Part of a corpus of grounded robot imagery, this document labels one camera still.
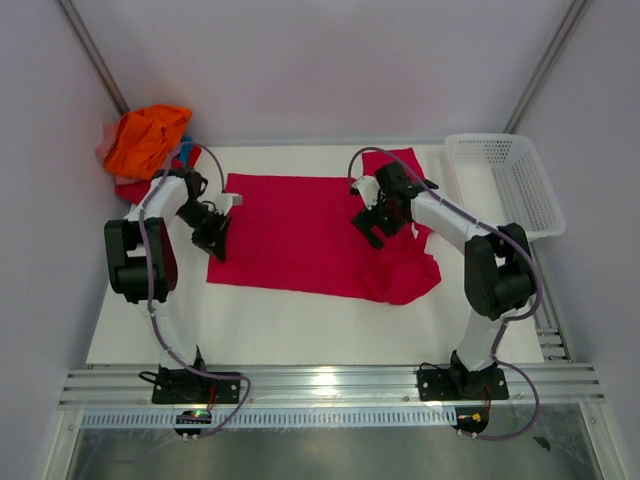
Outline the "magenta pink t-shirt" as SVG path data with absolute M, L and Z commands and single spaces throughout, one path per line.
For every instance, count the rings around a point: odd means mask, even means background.
M 430 231 L 404 226 L 372 247 L 353 226 L 362 209 L 349 193 L 341 147 L 264 147 L 238 158 L 228 191 L 233 208 L 226 259 L 207 281 L 406 305 L 441 282 L 426 253 Z

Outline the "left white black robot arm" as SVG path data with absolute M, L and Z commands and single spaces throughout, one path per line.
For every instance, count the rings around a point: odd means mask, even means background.
M 180 313 L 175 298 L 178 263 L 169 235 L 169 225 L 179 218 L 191 229 L 195 247 L 226 260 L 231 211 L 243 197 L 223 190 L 213 200 L 203 200 L 207 185 L 192 167 L 160 170 L 135 208 L 104 227 L 111 288 L 136 306 L 157 342 L 157 371 L 139 374 L 153 385 L 156 404 L 202 403 L 224 379 L 207 371 Z

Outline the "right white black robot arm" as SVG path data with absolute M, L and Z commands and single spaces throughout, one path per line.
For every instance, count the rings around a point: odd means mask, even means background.
M 376 248 L 407 224 L 438 234 L 463 256 L 464 293 L 470 317 L 446 367 L 422 363 L 416 372 L 423 401 L 506 400 L 497 351 L 509 324 L 537 306 L 538 274 L 524 229 L 486 224 L 439 193 L 435 183 L 400 160 L 352 181 L 362 209 L 354 227 Z

